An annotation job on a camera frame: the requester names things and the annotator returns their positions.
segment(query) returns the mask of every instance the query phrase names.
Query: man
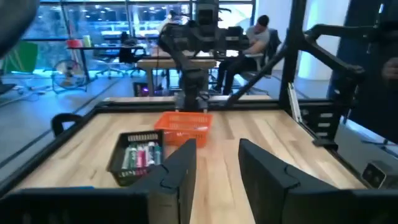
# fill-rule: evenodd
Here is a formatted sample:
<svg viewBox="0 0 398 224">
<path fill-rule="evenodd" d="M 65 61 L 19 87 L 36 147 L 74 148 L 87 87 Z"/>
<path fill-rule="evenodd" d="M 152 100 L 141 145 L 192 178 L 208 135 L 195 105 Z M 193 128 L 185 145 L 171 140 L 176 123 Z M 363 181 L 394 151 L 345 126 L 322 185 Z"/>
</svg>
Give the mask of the man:
<svg viewBox="0 0 398 224">
<path fill-rule="evenodd" d="M 247 29 L 246 35 L 250 41 L 250 48 L 243 51 L 244 55 L 260 54 L 264 51 L 270 33 L 268 30 L 269 18 L 268 16 L 261 16 L 257 20 L 257 24 Z M 229 95 L 232 91 L 232 84 L 235 74 L 245 71 L 255 71 L 257 69 L 256 61 L 250 57 L 231 57 L 220 63 L 218 67 L 217 85 L 213 88 L 214 91 L 221 93 L 221 87 L 225 77 L 225 86 L 223 95 Z"/>
</svg>

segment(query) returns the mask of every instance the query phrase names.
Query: marker tray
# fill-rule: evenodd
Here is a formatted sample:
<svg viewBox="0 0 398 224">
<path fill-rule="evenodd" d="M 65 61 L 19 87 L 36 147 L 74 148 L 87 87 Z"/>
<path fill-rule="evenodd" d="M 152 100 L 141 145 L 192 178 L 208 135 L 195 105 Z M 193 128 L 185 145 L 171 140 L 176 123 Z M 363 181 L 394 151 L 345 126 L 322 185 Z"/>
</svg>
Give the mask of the marker tray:
<svg viewBox="0 0 398 224">
<path fill-rule="evenodd" d="M 126 148 L 131 144 L 147 144 L 148 142 L 157 143 L 161 147 L 160 162 L 164 161 L 164 132 L 158 131 L 141 131 L 134 133 L 121 133 L 118 141 L 113 149 L 111 158 L 108 163 L 107 171 L 112 173 L 115 181 L 121 187 L 132 185 L 142 176 L 148 174 L 153 168 L 158 165 L 151 165 L 146 167 L 133 167 L 130 169 L 123 169 L 124 156 Z"/>
</svg>

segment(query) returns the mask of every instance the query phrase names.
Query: orange basket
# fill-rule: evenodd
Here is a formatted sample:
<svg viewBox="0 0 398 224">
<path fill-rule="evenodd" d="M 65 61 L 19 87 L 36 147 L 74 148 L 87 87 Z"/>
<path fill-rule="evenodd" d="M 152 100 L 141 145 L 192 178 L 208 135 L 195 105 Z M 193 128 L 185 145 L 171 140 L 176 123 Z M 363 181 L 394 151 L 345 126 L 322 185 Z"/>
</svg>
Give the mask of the orange basket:
<svg viewBox="0 0 398 224">
<path fill-rule="evenodd" d="M 180 147 L 188 139 L 197 140 L 197 147 L 207 142 L 213 115 L 206 113 L 164 112 L 156 122 L 155 129 L 163 129 L 165 142 Z"/>
</svg>

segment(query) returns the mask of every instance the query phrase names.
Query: black pants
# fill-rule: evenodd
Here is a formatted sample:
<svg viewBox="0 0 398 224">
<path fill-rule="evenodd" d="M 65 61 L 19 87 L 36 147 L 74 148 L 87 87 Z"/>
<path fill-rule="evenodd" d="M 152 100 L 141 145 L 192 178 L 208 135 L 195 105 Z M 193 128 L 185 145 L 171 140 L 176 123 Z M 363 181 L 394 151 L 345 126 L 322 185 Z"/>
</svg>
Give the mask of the black pants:
<svg viewBox="0 0 398 224">
<path fill-rule="evenodd" d="M 248 58 L 245 56 L 227 58 L 221 62 L 220 66 L 218 67 L 216 88 L 221 89 L 225 77 L 223 95 L 229 95 L 232 91 L 232 84 L 234 82 L 235 74 L 256 70 L 257 64 L 253 58 Z"/>
</svg>

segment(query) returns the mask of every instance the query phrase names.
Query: table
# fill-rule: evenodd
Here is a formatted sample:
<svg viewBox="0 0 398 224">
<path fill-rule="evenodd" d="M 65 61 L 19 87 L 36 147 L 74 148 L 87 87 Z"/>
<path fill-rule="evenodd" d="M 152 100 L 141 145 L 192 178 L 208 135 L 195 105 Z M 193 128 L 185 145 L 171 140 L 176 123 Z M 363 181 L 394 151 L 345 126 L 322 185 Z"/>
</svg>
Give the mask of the table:
<svg viewBox="0 0 398 224">
<path fill-rule="evenodd" d="M 184 51 L 186 56 L 192 56 L 193 52 Z M 200 57 L 209 57 L 209 54 L 201 53 L 197 55 L 197 58 L 193 58 L 192 63 L 202 69 L 208 70 L 214 68 L 216 66 L 216 60 L 213 58 L 200 58 Z M 138 61 L 137 66 L 144 69 L 147 74 L 147 83 L 149 96 L 153 96 L 155 93 L 154 88 L 154 76 L 152 74 L 152 69 L 154 68 L 175 68 L 174 60 L 170 58 L 170 55 L 162 50 L 158 50 L 156 47 L 152 49 L 151 58 L 144 58 Z"/>
<path fill-rule="evenodd" d="M 140 49 L 145 49 L 145 48 L 143 48 L 140 45 L 136 45 L 136 46 L 114 45 L 114 46 L 97 46 L 97 47 L 68 47 L 68 49 L 80 51 L 80 57 L 81 57 L 81 62 L 83 64 L 83 70 L 86 75 L 87 82 L 90 82 L 90 74 L 88 73 L 88 69 L 87 69 L 85 50 L 120 50 L 120 49 L 140 50 Z"/>
<path fill-rule="evenodd" d="M 223 100 L 217 96 L 213 100 Z M 268 96 L 243 96 L 265 100 Z M 106 101 L 170 101 L 170 97 L 107 98 Z M 238 162 L 240 138 L 247 138 L 285 162 L 341 189 L 364 186 L 281 110 L 220 111 L 213 114 L 208 144 L 197 149 L 197 179 L 191 224 L 254 223 Z M 118 134 L 154 127 L 160 113 L 96 115 L 80 132 L 52 154 L 16 189 L 92 185 L 118 187 L 106 166 Z M 175 147 L 166 149 L 166 156 Z"/>
</svg>

